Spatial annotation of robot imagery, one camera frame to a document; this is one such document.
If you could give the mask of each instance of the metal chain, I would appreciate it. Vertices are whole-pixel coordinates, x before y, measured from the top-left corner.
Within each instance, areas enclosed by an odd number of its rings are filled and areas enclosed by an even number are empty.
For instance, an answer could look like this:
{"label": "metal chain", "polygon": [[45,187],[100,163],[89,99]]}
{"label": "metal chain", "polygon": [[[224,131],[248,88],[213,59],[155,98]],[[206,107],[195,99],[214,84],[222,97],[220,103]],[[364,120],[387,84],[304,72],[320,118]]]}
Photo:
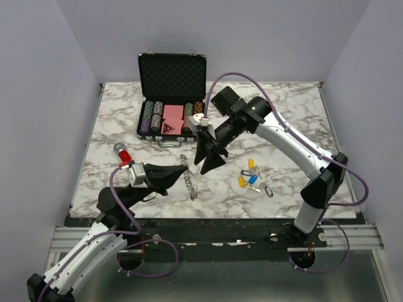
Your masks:
{"label": "metal chain", "polygon": [[189,170],[188,158],[186,157],[185,154],[180,155],[180,164],[188,166],[188,170],[186,170],[186,172],[183,174],[184,184],[188,188],[190,199],[195,200],[197,197],[197,186],[193,184],[190,179],[190,177],[193,176],[193,173],[192,171]]}

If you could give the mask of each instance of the case lid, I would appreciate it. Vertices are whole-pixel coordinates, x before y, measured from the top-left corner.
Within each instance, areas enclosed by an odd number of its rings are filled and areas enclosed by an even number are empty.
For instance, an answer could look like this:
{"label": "case lid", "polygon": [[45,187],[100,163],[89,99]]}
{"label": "case lid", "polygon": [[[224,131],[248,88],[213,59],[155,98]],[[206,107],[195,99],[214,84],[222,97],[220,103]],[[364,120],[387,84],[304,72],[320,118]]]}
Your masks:
{"label": "case lid", "polygon": [[138,56],[141,88],[149,99],[203,99],[206,95],[204,55],[141,53]]}

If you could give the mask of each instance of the blue object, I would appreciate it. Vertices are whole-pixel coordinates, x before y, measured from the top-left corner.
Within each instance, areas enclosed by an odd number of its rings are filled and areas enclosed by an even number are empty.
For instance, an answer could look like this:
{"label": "blue object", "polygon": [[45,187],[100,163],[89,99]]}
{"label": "blue object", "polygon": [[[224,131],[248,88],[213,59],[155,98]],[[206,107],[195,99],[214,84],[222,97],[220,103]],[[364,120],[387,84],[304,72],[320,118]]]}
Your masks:
{"label": "blue object", "polygon": [[251,178],[249,178],[248,183],[249,183],[249,184],[254,184],[257,179],[258,179],[258,176],[257,176],[256,174],[253,174],[253,175],[251,176]]}

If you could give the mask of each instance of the gray wall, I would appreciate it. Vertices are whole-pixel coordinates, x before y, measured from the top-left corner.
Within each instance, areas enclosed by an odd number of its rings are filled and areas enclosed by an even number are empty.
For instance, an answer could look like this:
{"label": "gray wall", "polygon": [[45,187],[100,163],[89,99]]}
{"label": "gray wall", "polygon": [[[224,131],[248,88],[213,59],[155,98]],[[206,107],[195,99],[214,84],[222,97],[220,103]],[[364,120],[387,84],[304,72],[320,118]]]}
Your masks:
{"label": "gray wall", "polygon": [[0,1],[0,300],[28,301],[84,155],[98,81],[53,0]]}
{"label": "gray wall", "polygon": [[137,54],[207,55],[208,78],[323,81],[369,0],[58,0],[101,81],[138,80]]}
{"label": "gray wall", "polygon": [[324,86],[336,132],[370,186],[376,222],[403,297],[403,2],[372,0]]}

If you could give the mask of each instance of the red card with triangle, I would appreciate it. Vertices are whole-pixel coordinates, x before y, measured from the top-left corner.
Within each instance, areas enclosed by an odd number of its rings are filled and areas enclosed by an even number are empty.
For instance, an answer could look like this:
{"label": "red card with triangle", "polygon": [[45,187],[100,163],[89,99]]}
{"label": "red card with triangle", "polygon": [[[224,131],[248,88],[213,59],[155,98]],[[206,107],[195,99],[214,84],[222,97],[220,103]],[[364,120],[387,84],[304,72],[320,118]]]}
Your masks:
{"label": "red card with triangle", "polygon": [[180,135],[182,131],[183,120],[168,116],[162,123],[162,134]]}

